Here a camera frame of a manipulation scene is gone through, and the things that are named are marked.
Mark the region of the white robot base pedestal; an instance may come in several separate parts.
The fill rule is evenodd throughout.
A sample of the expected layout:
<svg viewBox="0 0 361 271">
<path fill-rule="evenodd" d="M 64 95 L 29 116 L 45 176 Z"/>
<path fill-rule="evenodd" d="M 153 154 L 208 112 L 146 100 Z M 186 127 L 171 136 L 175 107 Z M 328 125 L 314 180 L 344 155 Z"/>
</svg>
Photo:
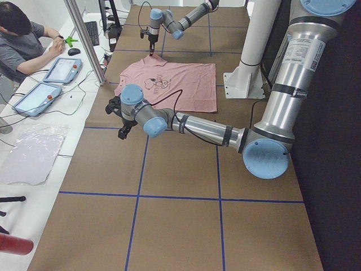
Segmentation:
<svg viewBox="0 0 361 271">
<path fill-rule="evenodd" d="M 227 99 L 262 99 L 260 65 L 281 0 L 255 1 L 240 63 L 231 73 L 224 73 Z"/>
</svg>

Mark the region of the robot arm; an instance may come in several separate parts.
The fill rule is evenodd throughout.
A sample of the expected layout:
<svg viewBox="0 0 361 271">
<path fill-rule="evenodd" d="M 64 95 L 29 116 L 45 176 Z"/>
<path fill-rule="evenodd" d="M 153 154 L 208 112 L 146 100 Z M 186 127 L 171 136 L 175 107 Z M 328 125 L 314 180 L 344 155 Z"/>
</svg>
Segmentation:
<svg viewBox="0 0 361 271">
<path fill-rule="evenodd" d="M 194 8 L 186 16 L 176 21 L 170 10 L 161 10 L 153 8 L 150 13 L 149 26 L 146 30 L 141 31 L 140 37 L 143 38 L 146 34 L 149 40 L 149 55 L 152 56 L 155 52 L 155 45 L 159 39 L 160 28 L 164 27 L 174 39 L 179 40 L 183 37 L 184 31 L 194 25 L 208 13 L 214 12 L 219 5 L 219 1 L 210 0 L 204 1 L 202 4 Z"/>
<path fill-rule="evenodd" d="M 107 111 L 122 120 L 119 137 L 131 128 L 163 139 L 163 132 L 189 134 L 236 151 L 234 164 L 252 175 L 273 179 L 290 163 L 293 126 L 322 58 L 326 44 L 338 35 L 354 1 L 290 1 L 281 57 L 268 98 L 262 95 L 261 60 L 280 1 L 257 1 L 245 30 L 235 12 L 218 1 L 202 1 L 189 11 L 159 7 L 146 12 L 142 31 L 152 48 L 163 38 L 180 40 L 180 52 L 161 56 L 148 49 L 139 65 L 150 71 L 167 65 L 208 60 L 215 72 L 173 72 L 166 81 L 144 77 L 123 66 Z"/>
</svg>

